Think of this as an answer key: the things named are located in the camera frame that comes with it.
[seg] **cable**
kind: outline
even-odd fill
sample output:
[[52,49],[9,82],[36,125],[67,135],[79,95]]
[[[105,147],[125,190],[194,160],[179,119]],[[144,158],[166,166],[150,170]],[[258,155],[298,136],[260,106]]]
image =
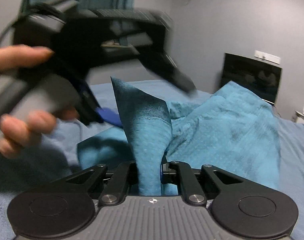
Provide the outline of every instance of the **cable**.
[[6,27],[5,29],[1,32],[0,34],[0,46],[1,46],[1,43],[2,41],[4,40],[5,38],[5,35],[9,32],[9,30],[12,28],[12,26],[17,22],[17,20],[14,20],[12,22],[10,22]]
[[24,14],[21,14],[20,16],[18,16],[17,19],[11,21],[5,28],[4,30],[1,32],[0,34],[0,46],[1,46],[1,43],[2,41],[4,40],[6,34],[9,32],[9,30],[19,21],[25,19],[26,17],[30,16],[31,14],[33,14],[35,11],[34,10],[31,10],[31,11],[28,11]]

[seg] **bed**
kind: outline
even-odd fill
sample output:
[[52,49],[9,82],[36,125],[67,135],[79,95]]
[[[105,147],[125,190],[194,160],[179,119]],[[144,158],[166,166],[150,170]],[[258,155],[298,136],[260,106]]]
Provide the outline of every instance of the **bed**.
[[[180,101],[202,104],[211,95],[198,91],[193,98],[185,96],[165,81],[130,82],[144,92],[167,102]],[[103,107],[117,111],[112,85],[93,85],[91,89]],[[279,152],[279,190],[289,195],[298,205],[299,220],[292,233],[293,239],[304,240],[304,125],[276,117]],[[53,181],[80,170],[76,146],[112,126],[79,121],[58,121],[57,129],[43,137],[38,147],[25,149],[17,160],[0,156],[0,239],[12,239],[14,234],[7,221],[6,208],[10,200],[28,188]]]

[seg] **blue cloth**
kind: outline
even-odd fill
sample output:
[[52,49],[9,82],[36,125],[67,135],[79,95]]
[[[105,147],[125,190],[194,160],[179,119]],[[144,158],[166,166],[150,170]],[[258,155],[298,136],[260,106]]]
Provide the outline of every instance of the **blue cloth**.
[[[201,105],[168,103],[118,79],[112,79],[125,136],[138,164],[141,195],[177,194],[174,185],[161,192],[160,164],[167,149],[168,161],[187,162],[192,168],[210,163],[271,188],[278,188],[279,140],[271,106],[254,93],[230,82]],[[90,141],[79,146],[83,168],[105,158],[89,150]]]
[[299,219],[292,237],[304,240],[304,124],[277,118],[280,138],[279,190],[299,208]]
[[[130,84],[166,101],[170,116],[176,116],[177,112],[182,113],[183,111],[185,113],[182,115],[185,116],[189,113],[190,106],[195,109],[211,96],[206,92],[197,91],[195,97],[189,98],[163,80],[138,81],[130,82]],[[111,83],[94,85],[91,86],[91,89],[102,107],[117,112]],[[304,125],[279,118],[276,120],[281,146],[279,190],[292,197],[297,203],[299,220],[292,237],[294,240],[304,240]],[[172,123],[172,126],[175,130],[175,122]],[[112,168],[112,163],[116,165],[118,161],[134,159],[126,136],[121,129],[119,132],[123,133],[124,140],[120,144],[115,143],[120,135],[113,131],[114,128],[110,129],[110,134],[105,133],[105,138],[98,140],[103,135],[101,131],[111,127],[109,124],[95,123],[86,127],[79,121],[58,122],[54,133],[44,135],[42,144],[39,147],[26,149],[20,159],[6,160],[0,156],[0,239],[12,240],[14,238],[14,233],[7,220],[6,209],[15,195],[34,185],[62,178],[80,168],[76,155],[77,143],[80,141],[90,137],[92,139],[83,152],[86,149],[88,152],[105,151],[103,152],[103,155],[106,156],[105,159],[92,155],[93,159],[89,159],[89,166],[102,161]],[[130,155],[124,156],[124,152],[120,149],[124,149],[124,152]],[[115,152],[120,153],[123,159],[115,156]]]

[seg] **logo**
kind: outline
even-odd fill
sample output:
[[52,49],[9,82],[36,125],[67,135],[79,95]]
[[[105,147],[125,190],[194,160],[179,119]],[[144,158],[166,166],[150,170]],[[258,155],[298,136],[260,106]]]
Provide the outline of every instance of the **logo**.
[[155,199],[155,198],[151,198],[151,199],[149,199],[149,202],[150,202],[151,204],[155,204],[156,202],[158,202],[158,200]]

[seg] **metal screw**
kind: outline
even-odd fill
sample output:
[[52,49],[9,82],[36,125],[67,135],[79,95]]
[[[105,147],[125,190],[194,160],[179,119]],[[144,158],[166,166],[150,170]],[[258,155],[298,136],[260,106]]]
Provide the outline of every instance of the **metal screw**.
[[204,201],[204,197],[198,194],[194,194],[189,197],[189,200],[194,203],[200,203]]
[[116,196],[108,194],[108,195],[104,195],[101,200],[105,203],[112,203],[114,201],[117,200]]

